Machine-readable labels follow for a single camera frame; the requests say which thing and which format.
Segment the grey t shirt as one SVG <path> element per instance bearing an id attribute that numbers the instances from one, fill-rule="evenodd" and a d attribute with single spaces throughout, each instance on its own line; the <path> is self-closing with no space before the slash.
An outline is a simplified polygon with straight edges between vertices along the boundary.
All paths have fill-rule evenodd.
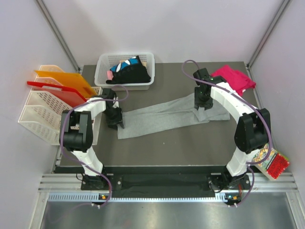
<path id="1" fill-rule="evenodd" d="M 124 112 L 124 128 L 118 128 L 117 137 L 120 140 L 128 139 L 210 121 L 228 120 L 230 114 L 219 102 L 214 102 L 208 110 L 195 109 L 192 93 L 169 102 Z"/>

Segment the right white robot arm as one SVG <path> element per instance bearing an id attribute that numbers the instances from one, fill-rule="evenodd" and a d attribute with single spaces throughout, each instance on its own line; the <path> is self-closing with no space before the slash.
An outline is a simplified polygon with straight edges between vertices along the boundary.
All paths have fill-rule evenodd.
<path id="1" fill-rule="evenodd" d="M 244 178 L 247 165 L 269 142 L 270 113 L 265 108 L 257 109 L 248 104 L 222 76 L 211 77 L 205 68 L 194 72 L 193 77 L 197 83 L 194 89 L 195 109 L 209 110 L 219 103 L 236 121 L 236 149 L 221 173 L 221 182 L 218 184 L 221 189 L 235 188 Z"/>

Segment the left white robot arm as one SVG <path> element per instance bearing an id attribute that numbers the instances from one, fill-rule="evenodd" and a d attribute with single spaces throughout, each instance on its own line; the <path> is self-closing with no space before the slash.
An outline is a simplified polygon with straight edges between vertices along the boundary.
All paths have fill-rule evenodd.
<path id="1" fill-rule="evenodd" d="M 92 121 L 99 115 L 106 115 L 109 128 L 117 130 L 124 128 L 122 109 L 116 92 L 113 89 L 103 89 L 101 95 L 94 96 L 87 102 L 61 115 L 59 143 L 61 150 L 71 152 L 84 169 L 83 182 L 93 184 L 97 189 L 112 189 L 112 184 L 102 173 L 103 163 L 97 158 L 93 149 Z"/>

